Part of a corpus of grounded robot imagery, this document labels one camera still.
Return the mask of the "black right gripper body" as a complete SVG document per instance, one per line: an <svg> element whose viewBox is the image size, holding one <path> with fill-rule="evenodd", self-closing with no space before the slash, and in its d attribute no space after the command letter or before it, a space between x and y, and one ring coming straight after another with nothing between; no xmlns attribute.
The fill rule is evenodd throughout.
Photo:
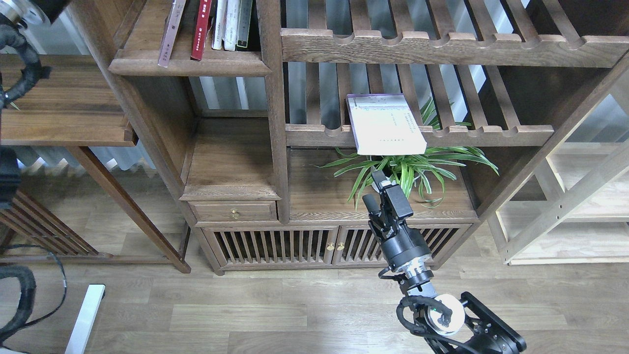
<svg viewBox="0 0 629 354"><path fill-rule="evenodd" d="M369 226L390 271L403 273L408 281L431 280L433 273L426 266L431 251L418 229L389 214L370 214Z"/></svg>

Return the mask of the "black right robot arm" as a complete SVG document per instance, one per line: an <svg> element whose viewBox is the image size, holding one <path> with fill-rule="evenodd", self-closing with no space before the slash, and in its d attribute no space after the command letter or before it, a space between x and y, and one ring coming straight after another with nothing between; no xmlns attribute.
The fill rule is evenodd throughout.
<svg viewBox="0 0 629 354"><path fill-rule="evenodd" d="M396 316L411 334L425 339L436 354L518 354L526 342L514 329L469 292L460 297L438 294L427 266L431 251L418 229L407 225L413 215L399 184L380 170L372 173L380 201L364 195L369 226L379 242L387 267L379 272L386 279L391 271L403 298Z"/></svg>

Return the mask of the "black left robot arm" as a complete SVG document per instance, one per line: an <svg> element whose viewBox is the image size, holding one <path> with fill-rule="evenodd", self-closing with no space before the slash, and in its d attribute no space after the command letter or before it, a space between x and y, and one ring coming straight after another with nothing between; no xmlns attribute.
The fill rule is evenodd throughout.
<svg viewBox="0 0 629 354"><path fill-rule="evenodd" d="M13 48L25 67L19 80L10 88L1 88L1 107L22 98L33 89L40 79L49 78L52 70L41 64L40 55L33 45L20 33L20 27L29 23L54 23L69 2L67 0L3 0L1 2L0 44L2 48ZM22 181L17 157L14 150L1 148L1 208L6 210L12 206ZM13 318L1 329L0 340L51 316L49 312L36 320L29 321L34 308L36 280L29 267L22 265L4 265L1 267L1 278L16 278L20 285L20 300Z"/></svg>

